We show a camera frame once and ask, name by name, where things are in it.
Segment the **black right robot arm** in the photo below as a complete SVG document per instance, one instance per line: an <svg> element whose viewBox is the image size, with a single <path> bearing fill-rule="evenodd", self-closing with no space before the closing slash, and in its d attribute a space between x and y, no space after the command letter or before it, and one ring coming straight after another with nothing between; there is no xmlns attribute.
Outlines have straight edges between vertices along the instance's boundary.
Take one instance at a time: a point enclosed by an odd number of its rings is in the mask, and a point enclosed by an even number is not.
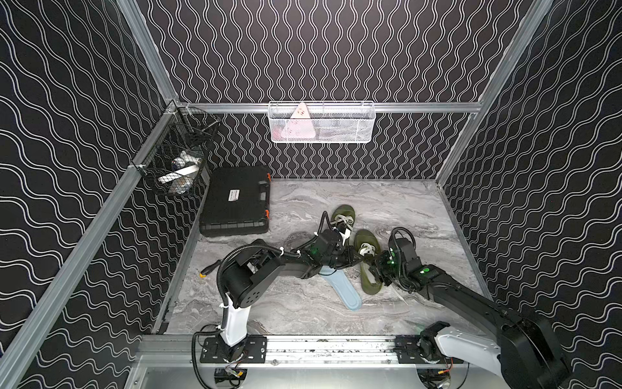
<svg viewBox="0 0 622 389"><path fill-rule="evenodd" d="M439 321L424 329L417 350L426 361L457 358L494 373L511 388L558 388L573 371L550 322L521 314L484 298L446 271L423 264L414 242L392 238L370 264L384 285L445 306L476 326L481 334L460 332Z"/></svg>

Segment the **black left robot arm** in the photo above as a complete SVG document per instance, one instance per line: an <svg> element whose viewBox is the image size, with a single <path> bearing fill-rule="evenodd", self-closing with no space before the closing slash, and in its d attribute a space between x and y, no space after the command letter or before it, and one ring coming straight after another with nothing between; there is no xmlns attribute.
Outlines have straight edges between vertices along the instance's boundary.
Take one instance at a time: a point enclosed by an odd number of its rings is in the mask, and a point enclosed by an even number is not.
<svg viewBox="0 0 622 389"><path fill-rule="evenodd" d="M278 277L308 280L321 276L346 308L360 309L361 297L344 270L359 264L364 256L348 243L349 237L349 230L324 230L293 251L269 246L258 239L228 254L216 275L224 305L219 342L228 357L242 355L248 338L250 308Z"/></svg>

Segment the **green shoe one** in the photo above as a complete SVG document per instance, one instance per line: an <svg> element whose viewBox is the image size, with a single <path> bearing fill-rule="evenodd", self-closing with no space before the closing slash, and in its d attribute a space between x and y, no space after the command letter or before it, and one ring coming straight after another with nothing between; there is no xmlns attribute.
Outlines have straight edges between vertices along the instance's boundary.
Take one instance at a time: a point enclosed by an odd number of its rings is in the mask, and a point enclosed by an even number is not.
<svg viewBox="0 0 622 389"><path fill-rule="evenodd" d="M382 289L382 282L378 281L371 271L374 258L381 252L377 238L370 230L359 230L354 239L356 252L363 257L361 261L361 287L367 295L375 295Z"/></svg>
<svg viewBox="0 0 622 389"><path fill-rule="evenodd" d="M330 227L337 229L340 233L353 230L356 221L356 212L351 205L342 204L334 210L330 218Z"/></svg>

